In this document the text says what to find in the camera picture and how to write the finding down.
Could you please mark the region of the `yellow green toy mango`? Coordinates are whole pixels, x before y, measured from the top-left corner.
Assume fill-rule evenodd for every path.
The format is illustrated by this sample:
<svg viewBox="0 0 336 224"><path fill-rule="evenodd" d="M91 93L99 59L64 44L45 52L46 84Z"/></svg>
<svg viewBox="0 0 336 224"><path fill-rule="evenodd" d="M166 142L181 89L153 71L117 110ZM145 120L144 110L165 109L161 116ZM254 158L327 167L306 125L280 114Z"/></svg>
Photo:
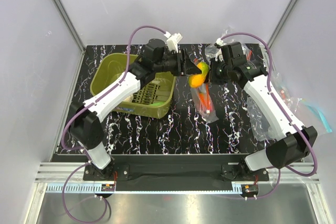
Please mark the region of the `yellow green toy mango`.
<svg viewBox="0 0 336 224"><path fill-rule="evenodd" d="M209 73L209 66L205 62L199 62L197 64L199 70L201 70L200 74L194 74L189 76L188 83L191 88L198 88L200 87L206 80L206 77Z"/></svg>

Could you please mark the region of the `clear red-zip bag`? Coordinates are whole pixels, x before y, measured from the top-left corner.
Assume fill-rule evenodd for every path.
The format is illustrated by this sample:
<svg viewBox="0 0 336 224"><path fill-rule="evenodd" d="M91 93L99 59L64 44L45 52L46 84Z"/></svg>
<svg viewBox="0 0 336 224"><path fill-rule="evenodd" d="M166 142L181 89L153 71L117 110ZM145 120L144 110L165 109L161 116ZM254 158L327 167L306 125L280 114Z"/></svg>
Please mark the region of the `clear red-zip bag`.
<svg viewBox="0 0 336 224"><path fill-rule="evenodd" d="M216 115L207 82L210 70L209 65L201 59L194 59L194 63L201 70L200 74L192 75L188 78L194 105L206 123L216 122L219 118Z"/></svg>

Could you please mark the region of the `olive green plastic basket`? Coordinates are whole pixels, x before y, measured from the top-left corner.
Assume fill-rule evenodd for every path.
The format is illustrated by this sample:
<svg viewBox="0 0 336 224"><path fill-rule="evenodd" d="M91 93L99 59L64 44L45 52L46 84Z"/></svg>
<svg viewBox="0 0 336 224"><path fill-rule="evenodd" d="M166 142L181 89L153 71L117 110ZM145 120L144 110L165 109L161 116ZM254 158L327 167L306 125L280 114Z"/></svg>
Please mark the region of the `olive green plastic basket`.
<svg viewBox="0 0 336 224"><path fill-rule="evenodd" d="M112 53L101 61L90 85L92 98L86 100L88 105L113 87L124 74L127 54ZM169 72L160 72L154 80L141 90L126 97L113 110L116 112L163 118L169 111L176 78Z"/></svg>

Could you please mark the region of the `red orange toy mango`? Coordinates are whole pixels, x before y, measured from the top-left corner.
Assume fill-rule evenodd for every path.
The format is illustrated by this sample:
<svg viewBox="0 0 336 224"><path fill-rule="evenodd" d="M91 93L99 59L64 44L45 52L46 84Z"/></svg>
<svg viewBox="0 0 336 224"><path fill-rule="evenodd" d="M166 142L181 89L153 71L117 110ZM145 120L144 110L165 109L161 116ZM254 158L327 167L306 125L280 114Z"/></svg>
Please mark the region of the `red orange toy mango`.
<svg viewBox="0 0 336 224"><path fill-rule="evenodd" d="M199 92L198 97L200 100L200 107L202 107L206 112L209 112L211 106L208 93Z"/></svg>

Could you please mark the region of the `white toy cauliflower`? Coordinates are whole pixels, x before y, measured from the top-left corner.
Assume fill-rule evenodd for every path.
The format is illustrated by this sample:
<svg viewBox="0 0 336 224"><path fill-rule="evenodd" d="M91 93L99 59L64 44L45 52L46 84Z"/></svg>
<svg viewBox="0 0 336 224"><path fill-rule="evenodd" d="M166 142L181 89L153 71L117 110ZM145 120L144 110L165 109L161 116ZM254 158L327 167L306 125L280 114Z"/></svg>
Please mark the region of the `white toy cauliflower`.
<svg viewBox="0 0 336 224"><path fill-rule="evenodd" d="M132 102L132 100L133 100L133 96L130 95L129 97L127 97L127 98L124 99L123 101L124 101L124 102Z"/></svg>

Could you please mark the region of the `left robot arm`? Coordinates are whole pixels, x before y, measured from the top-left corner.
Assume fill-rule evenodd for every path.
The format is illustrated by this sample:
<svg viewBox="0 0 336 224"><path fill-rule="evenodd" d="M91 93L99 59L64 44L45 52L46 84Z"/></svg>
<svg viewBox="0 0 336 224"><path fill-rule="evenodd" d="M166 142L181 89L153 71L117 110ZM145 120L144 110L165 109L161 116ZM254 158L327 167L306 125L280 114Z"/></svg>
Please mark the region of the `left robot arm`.
<svg viewBox="0 0 336 224"><path fill-rule="evenodd" d="M202 73L185 49L169 49L164 41L151 39L115 82L83 103L71 103L72 117L67 123L69 133L79 143L99 178L107 180L112 177L114 165L103 144L102 122L121 102L140 91L161 72L169 72L175 77L194 77Z"/></svg>

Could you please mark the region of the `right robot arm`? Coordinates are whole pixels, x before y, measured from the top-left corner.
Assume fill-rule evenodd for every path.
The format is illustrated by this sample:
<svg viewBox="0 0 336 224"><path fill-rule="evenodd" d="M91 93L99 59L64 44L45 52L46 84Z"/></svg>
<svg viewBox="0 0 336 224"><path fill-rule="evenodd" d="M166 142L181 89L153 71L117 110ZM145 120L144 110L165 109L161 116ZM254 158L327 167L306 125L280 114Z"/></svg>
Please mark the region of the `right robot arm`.
<svg viewBox="0 0 336 224"><path fill-rule="evenodd" d="M225 44L218 40L215 47L220 52L210 60L209 83L239 85L259 107L276 140L273 145L247 155L238 164L239 176L250 180L261 169L282 169L308 156L318 132L313 126L306 127L289 110L271 84L265 67L258 61L247 60L239 42Z"/></svg>

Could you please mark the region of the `clear bag under arm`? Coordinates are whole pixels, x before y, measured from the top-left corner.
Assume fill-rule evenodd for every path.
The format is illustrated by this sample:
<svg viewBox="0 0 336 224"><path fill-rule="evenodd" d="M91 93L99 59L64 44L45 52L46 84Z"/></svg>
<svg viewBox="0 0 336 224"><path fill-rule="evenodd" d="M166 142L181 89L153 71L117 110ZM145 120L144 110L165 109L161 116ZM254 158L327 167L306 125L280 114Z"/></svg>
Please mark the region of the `clear bag under arm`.
<svg viewBox="0 0 336 224"><path fill-rule="evenodd" d="M251 98L247 98L247 113L250 119L251 129L257 141L272 140L272 129L266 117L262 113L257 103Z"/></svg>

